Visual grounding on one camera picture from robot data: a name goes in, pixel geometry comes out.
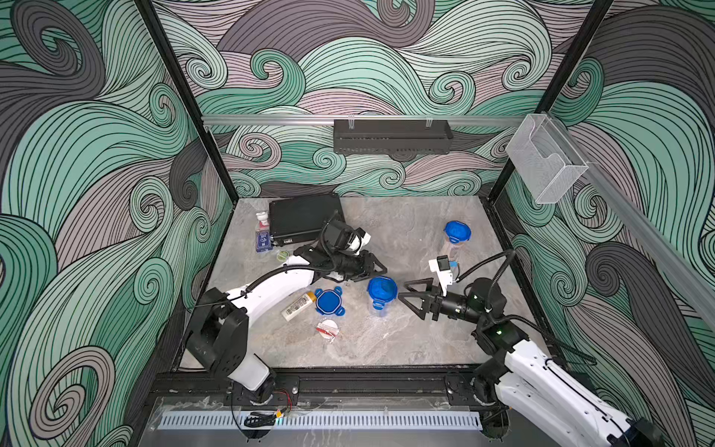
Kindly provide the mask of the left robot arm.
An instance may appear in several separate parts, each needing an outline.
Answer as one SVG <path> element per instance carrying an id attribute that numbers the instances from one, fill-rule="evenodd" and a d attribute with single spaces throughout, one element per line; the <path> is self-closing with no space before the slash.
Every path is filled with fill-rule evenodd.
<path id="1" fill-rule="evenodd" d="M 194 305 L 184 346 L 209 373 L 254 394 L 275 387 L 273 370 L 249 350 L 250 329 L 267 311 L 321 279 L 337 284 L 383 276 L 387 267 L 366 250 L 371 236 L 338 218 L 324 223 L 315 241 L 298 247 L 281 266 L 222 292 L 212 288 Z"/>

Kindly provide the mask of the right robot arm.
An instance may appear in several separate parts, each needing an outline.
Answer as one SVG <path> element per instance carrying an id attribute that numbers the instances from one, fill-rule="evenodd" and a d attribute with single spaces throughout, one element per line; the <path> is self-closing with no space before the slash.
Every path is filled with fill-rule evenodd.
<path id="1" fill-rule="evenodd" d="M 505 312 L 506 296 L 494 279 L 480 278 L 464 294 L 433 279 L 407 281 L 398 299 L 421 320 L 446 316 L 475 324 L 472 335 L 490 355 L 474 372 L 479 402 L 498 402 L 520 413 L 560 446 L 662 446 L 650 421 L 602 400 L 563 370 L 527 333 L 520 317 Z"/>

